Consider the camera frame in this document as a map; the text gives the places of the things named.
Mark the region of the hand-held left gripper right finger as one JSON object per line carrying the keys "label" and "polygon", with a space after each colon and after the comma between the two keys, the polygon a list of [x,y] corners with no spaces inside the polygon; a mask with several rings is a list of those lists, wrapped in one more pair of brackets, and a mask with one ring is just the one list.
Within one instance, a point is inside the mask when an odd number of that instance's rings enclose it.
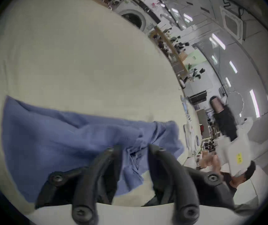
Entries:
{"label": "hand-held left gripper right finger", "polygon": [[174,203],[173,223],[196,223],[200,205],[235,210],[221,175],[182,166],[170,152],[153,144],[148,145],[148,166],[159,204]]}

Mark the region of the person's right hand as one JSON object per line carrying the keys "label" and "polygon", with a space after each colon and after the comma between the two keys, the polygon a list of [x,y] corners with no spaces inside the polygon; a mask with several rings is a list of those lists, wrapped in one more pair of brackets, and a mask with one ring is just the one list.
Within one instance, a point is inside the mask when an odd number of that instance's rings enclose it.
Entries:
{"label": "person's right hand", "polygon": [[221,171],[221,163],[216,153],[208,153],[199,160],[199,167],[201,169],[205,169],[209,166],[212,167],[212,171],[214,172]]}

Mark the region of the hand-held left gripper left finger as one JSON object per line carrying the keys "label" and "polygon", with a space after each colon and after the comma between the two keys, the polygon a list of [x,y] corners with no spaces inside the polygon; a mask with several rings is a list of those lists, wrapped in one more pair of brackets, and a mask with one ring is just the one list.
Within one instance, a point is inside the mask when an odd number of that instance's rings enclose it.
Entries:
{"label": "hand-held left gripper left finger", "polygon": [[48,176],[35,209],[71,205],[75,223],[98,223],[97,202],[112,204],[121,171],[120,151],[108,148],[89,166]]}

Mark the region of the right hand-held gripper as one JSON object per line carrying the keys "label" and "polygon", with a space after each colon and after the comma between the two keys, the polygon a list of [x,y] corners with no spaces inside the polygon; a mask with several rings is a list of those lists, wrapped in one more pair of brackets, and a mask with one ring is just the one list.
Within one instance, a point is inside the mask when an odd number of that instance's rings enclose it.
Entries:
{"label": "right hand-held gripper", "polygon": [[251,165],[251,149],[248,132],[253,118],[246,117],[236,125],[230,108],[217,96],[210,98],[214,119],[222,135],[215,140],[216,153],[221,165],[228,165],[230,175],[242,175]]}

